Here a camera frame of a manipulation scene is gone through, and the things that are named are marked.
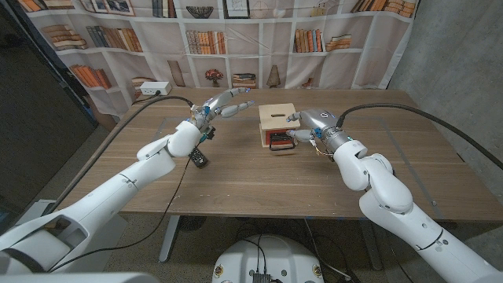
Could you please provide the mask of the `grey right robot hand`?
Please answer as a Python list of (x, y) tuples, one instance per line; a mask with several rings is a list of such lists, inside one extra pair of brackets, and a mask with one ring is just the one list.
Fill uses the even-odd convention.
[(331, 112), (320, 108), (313, 108), (295, 112), (287, 118), (287, 122), (299, 121), (304, 130), (287, 130), (289, 137), (297, 139), (299, 142), (313, 141), (319, 139), (330, 152), (335, 152), (342, 144), (352, 140), (336, 124), (338, 118)]

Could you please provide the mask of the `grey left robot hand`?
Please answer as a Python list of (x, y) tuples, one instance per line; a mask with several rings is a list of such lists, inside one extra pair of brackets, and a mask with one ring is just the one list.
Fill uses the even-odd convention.
[(195, 125), (201, 133), (209, 129), (211, 121), (216, 116), (229, 118), (236, 115), (238, 112), (245, 110), (255, 104), (254, 101), (246, 101), (239, 105), (228, 106), (229, 102), (236, 96), (242, 93), (247, 93), (248, 88), (233, 88), (228, 89), (214, 97), (209, 98), (201, 106), (194, 105), (191, 108), (191, 117), (188, 121)]

